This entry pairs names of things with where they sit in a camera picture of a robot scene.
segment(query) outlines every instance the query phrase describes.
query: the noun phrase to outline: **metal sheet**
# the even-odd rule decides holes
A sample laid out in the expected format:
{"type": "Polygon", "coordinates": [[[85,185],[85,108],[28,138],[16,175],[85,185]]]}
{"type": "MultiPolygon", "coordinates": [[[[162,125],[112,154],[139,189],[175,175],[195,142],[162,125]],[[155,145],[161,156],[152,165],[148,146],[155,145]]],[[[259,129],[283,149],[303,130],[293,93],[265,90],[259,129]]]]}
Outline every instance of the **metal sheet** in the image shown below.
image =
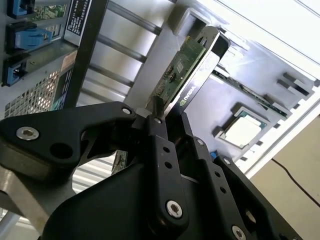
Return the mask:
{"type": "Polygon", "coordinates": [[[82,89],[101,95],[107,100],[112,99],[114,101],[123,102],[126,97],[125,95],[120,94],[119,92],[116,92],[108,87],[105,87],[97,82],[93,82],[90,80],[84,80],[82,89]]]}
{"type": "Polygon", "coordinates": [[[93,105],[93,104],[102,104],[102,103],[104,102],[82,91],[80,92],[80,95],[79,95],[77,107],[93,105]]]}
{"type": "Polygon", "coordinates": [[[312,14],[320,17],[320,5],[318,2],[313,0],[295,0],[297,3],[301,4],[304,8],[308,9],[312,14]]]}
{"type": "Polygon", "coordinates": [[[42,186],[1,166],[0,177],[1,191],[8,194],[40,234],[53,211],[75,195],[71,181],[58,187],[42,186]]]}
{"type": "Polygon", "coordinates": [[[99,158],[79,167],[72,177],[72,187],[79,193],[111,176],[115,156],[99,158]]]}
{"type": "MultiPolygon", "coordinates": [[[[272,31],[266,31],[255,22],[248,20],[246,16],[241,16],[235,10],[223,4],[222,2],[209,2],[206,0],[197,1],[201,3],[205,8],[207,8],[207,10],[211,10],[212,14],[214,14],[217,19],[221,19],[229,23],[227,27],[232,32],[242,35],[245,39],[256,41],[257,43],[268,49],[269,54],[274,53],[285,61],[288,61],[290,64],[292,64],[293,68],[297,68],[299,71],[308,73],[318,79],[320,78],[319,64],[310,61],[299,51],[289,46],[281,39],[275,37],[272,34],[272,31]]],[[[284,20],[286,19],[286,12],[287,11],[283,12],[284,20]]],[[[287,26],[284,25],[283,29],[290,30],[290,26],[291,23],[289,22],[287,26]]],[[[297,36],[297,38],[301,39],[302,42],[305,42],[305,40],[302,40],[303,37],[304,35],[297,36]]]]}
{"type": "Polygon", "coordinates": [[[65,56],[74,50],[73,45],[58,40],[48,47],[33,52],[26,67],[30,74],[11,87],[0,87],[0,119],[4,118],[5,106],[8,103],[33,88],[43,79],[50,77],[50,74],[60,71],[65,56]]]}
{"type": "Polygon", "coordinates": [[[114,0],[116,4],[161,27],[175,6],[168,0],[114,0]]]}
{"type": "Polygon", "coordinates": [[[122,96],[126,96],[130,90],[130,87],[128,85],[116,81],[92,69],[88,69],[85,79],[91,82],[96,82],[97,84],[100,84],[108,89],[118,92],[122,96]]]}
{"type": "Polygon", "coordinates": [[[120,75],[130,81],[135,77],[142,65],[141,62],[97,42],[92,54],[91,63],[120,75]]]}
{"type": "Polygon", "coordinates": [[[105,13],[100,34],[143,56],[148,54],[156,39],[154,33],[110,10],[105,13]]]}
{"type": "Polygon", "coordinates": [[[297,2],[292,0],[281,2],[248,0],[246,4],[237,0],[220,0],[220,2],[305,56],[320,63],[320,49],[315,48],[320,36],[314,30],[314,26],[320,24],[320,18],[297,2]],[[307,36],[297,37],[299,30],[307,33],[307,36]]]}

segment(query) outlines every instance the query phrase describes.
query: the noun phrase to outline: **metal rod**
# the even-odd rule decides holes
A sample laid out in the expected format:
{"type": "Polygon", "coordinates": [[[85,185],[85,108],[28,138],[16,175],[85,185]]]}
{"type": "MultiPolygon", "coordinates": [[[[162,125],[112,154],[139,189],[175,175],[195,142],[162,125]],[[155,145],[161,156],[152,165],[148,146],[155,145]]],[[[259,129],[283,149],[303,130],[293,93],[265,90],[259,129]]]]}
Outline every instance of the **metal rod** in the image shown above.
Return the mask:
{"type": "Polygon", "coordinates": [[[7,239],[11,229],[19,221],[20,216],[8,211],[6,215],[0,221],[0,240],[7,239]]]}
{"type": "Polygon", "coordinates": [[[134,24],[137,24],[138,26],[148,30],[149,32],[160,35],[162,28],[155,25],[154,23],[145,20],[144,18],[136,15],[135,13],[127,10],[126,8],[120,6],[119,4],[110,1],[108,4],[108,9],[115,14],[118,14],[119,16],[129,20],[130,22],[133,22],[134,24]]]}

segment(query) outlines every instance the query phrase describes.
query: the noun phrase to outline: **electronic component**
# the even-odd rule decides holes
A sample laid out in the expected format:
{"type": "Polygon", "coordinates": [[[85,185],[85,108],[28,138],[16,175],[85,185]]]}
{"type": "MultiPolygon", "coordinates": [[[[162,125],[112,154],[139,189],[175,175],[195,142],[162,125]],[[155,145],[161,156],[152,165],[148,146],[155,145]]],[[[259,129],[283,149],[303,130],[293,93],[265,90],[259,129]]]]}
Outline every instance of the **electronic component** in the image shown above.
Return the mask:
{"type": "Polygon", "coordinates": [[[3,64],[2,86],[11,87],[19,82],[28,72],[27,60],[30,54],[23,53],[6,60],[3,64]]]}
{"type": "Polygon", "coordinates": [[[29,21],[10,24],[6,31],[6,53],[10,55],[36,49],[52,40],[52,32],[29,21]]]}
{"type": "Polygon", "coordinates": [[[258,93],[244,86],[242,83],[238,82],[232,77],[225,77],[219,72],[217,72],[216,70],[212,72],[212,75],[218,78],[219,80],[222,80],[223,82],[234,87],[235,89],[239,90],[240,92],[244,93],[251,99],[255,100],[266,110],[268,109],[272,110],[273,112],[278,114],[283,120],[286,120],[292,114],[286,107],[284,107],[278,102],[275,102],[270,96],[266,96],[266,97],[260,96],[258,93]]]}
{"type": "Polygon", "coordinates": [[[213,135],[240,149],[250,145],[269,121],[239,103],[232,110],[233,117],[222,129],[217,127],[213,135]]]}
{"type": "Polygon", "coordinates": [[[308,87],[289,73],[284,73],[283,77],[284,79],[278,79],[277,83],[301,99],[308,100],[315,93],[311,90],[311,87],[308,87]]]}
{"type": "MultiPolygon", "coordinates": [[[[188,79],[195,66],[205,53],[206,48],[191,37],[187,37],[180,51],[175,55],[161,80],[151,94],[163,99],[164,109],[170,104],[180,88],[188,79]]],[[[147,109],[152,110],[152,103],[148,101],[147,109]]]]}
{"type": "Polygon", "coordinates": [[[6,14],[14,19],[35,16],[35,0],[7,0],[6,14]]]}
{"type": "Polygon", "coordinates": [[[32,22],[62,18],[65,15],[67,5],[52,5],[52,6],[36,6],[34,12],[36,16],[29,17],[32,22]]]}

